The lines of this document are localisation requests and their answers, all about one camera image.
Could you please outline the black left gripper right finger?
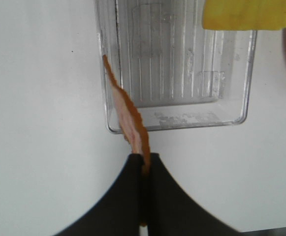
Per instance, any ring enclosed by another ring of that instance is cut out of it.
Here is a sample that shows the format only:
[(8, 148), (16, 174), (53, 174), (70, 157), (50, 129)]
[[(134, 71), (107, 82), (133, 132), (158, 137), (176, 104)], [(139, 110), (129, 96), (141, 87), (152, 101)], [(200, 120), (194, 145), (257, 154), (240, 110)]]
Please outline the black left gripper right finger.
[(151, 153), (147, 199), (150, 236), (240, 235), (196, 203), (171, 176), (157, 153)]

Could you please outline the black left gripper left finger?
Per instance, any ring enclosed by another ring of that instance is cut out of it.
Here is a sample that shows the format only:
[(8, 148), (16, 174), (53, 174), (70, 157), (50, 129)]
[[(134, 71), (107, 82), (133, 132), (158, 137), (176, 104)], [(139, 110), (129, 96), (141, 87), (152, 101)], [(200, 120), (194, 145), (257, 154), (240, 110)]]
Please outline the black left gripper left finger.
[(140, 235), (141, 167), (143, 158), (130, 154), (104, 196), (58, 236)]

